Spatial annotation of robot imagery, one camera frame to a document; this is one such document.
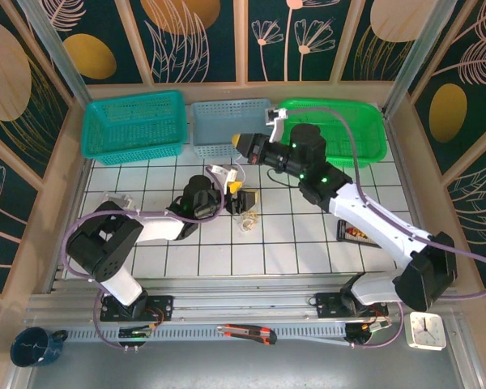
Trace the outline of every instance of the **teal basket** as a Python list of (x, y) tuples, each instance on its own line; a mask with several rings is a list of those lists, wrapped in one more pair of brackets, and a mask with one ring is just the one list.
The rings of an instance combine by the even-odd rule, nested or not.
[(98, 100), (88, 104), (81, 152), (104, 165), (178, 156), (187, 139), (179, 91)]
[[(386, 132), (380, 111), (371, 104), (345, 100), (291, 99), (280, 108), (299, 109), (326, 107), (340, 113), (349, 124), (355, 138), (359, 168), (382, 160), (387, 153)], [(343, 124), (328, 112), (307, 112), (291, 115), (284, 124), (281, 143), (290, 143), (290, 133), (297, 124), (318, 126), (326, 140), (326, 159), (339, 168), (355, 166), (351, 142)]]

